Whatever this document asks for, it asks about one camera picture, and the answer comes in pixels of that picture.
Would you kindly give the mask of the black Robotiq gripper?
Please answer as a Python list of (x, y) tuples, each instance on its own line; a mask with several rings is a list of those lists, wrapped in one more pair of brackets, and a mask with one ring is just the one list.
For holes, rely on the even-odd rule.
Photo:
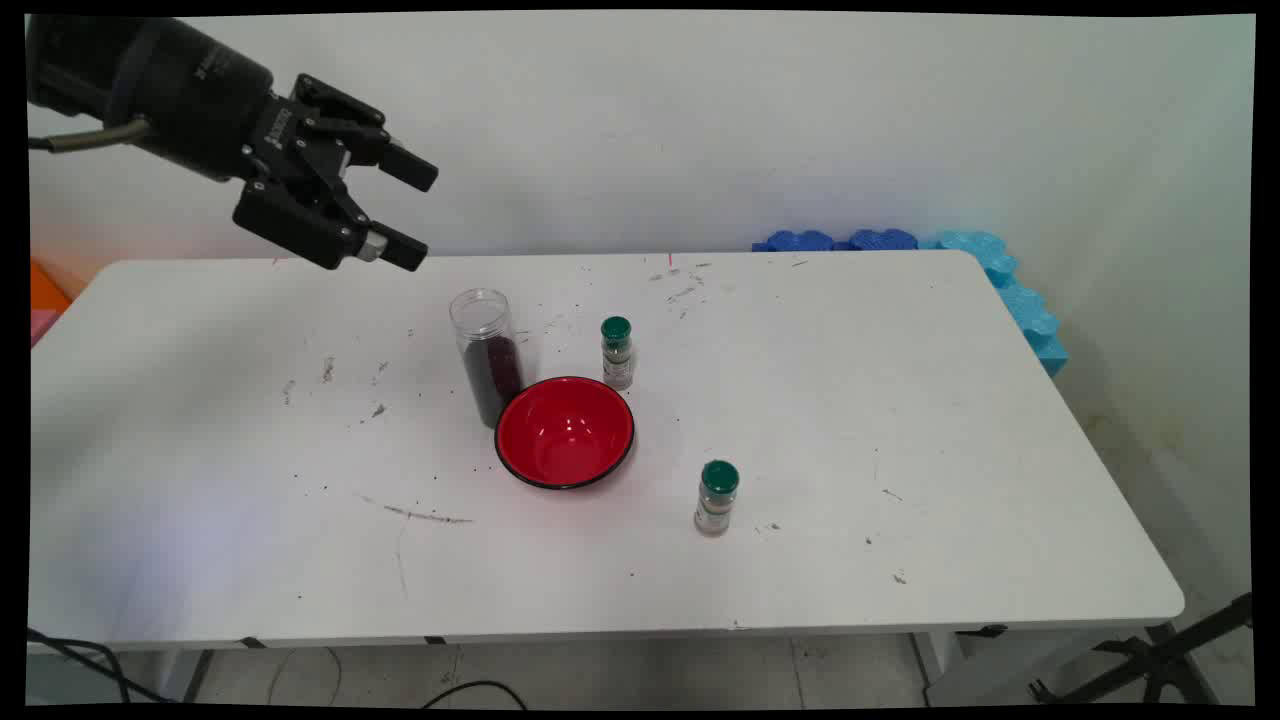
[(426, 259), (424, 242), (351, 200), (346, 155), (320, 140), (428, 192), (439, 169), (393, 138), (376, 108), (306, 74), (280, 96), (266, 67), (173, 18), (115, 18), (110, 49), (111, 126), (146, 120), (143, 150), (211, 181), (243, 181), (239, 228), (325, 270), (353, 258), (416, 272)]

